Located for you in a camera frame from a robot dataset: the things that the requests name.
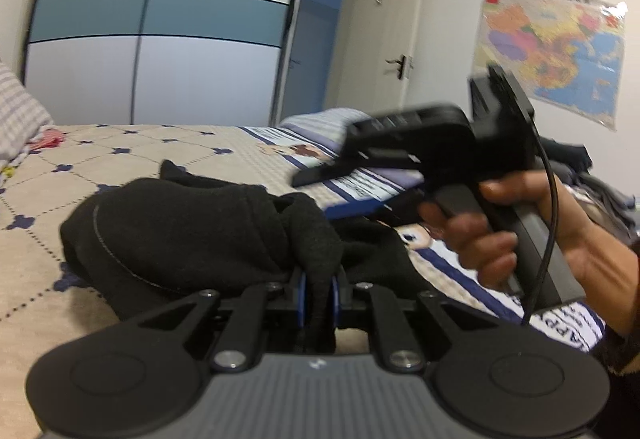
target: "map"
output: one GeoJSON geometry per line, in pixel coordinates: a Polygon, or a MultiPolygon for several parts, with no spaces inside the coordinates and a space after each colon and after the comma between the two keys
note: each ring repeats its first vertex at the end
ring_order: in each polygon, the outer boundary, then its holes
{"type": "Polygon", "coordinates": [[[627,11],[599,0],[484,0],[473,71],[496,62],[527,96],[613,130],[627,11]]]}

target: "door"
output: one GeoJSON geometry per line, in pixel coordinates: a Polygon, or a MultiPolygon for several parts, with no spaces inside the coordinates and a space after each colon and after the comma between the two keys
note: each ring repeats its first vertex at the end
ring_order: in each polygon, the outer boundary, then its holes
{"type": "Polygon", "coordinates": [[[353,0],[336,106],[367,114],[404,104],[422,0],[353,0]]]}
{"type": "Polygon", "coordinates": [[[302,0],[296,21],[281,118],[322,110],[338,10],[302,0]]]}

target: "pink cloth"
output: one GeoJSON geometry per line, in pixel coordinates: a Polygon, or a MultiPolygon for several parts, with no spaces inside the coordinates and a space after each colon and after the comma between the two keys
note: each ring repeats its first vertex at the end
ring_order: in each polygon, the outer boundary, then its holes
{"type": "Polygon", "coordinates": [[[37,150],[39,148],[55,148],[60,146],[65,140],[65,134],[55,128],[49,128],[44,131],[42,137],[37,141],[29,143],[29,150],[37,150]]]}

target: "gray base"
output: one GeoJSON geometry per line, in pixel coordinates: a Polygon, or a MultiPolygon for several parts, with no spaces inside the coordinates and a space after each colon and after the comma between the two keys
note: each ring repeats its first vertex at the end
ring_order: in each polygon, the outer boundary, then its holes
{"type": "Polygon", "coordinates": [[[217,375],[187,414],[140,439],[485,437],[446,414],[420,378],[372,356],[265,355],[253,370],[217,375]]]}

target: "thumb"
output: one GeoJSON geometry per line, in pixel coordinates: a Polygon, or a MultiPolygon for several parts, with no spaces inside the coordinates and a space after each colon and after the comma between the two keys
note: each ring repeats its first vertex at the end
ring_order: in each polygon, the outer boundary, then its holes
{"type": "Polygon", "coordinates": [[[539,204],[550,198],[549,183],[542,170],[512,172],[498,181],[480,184],[485,199],[495,204],[528,201],[539,204]]]}

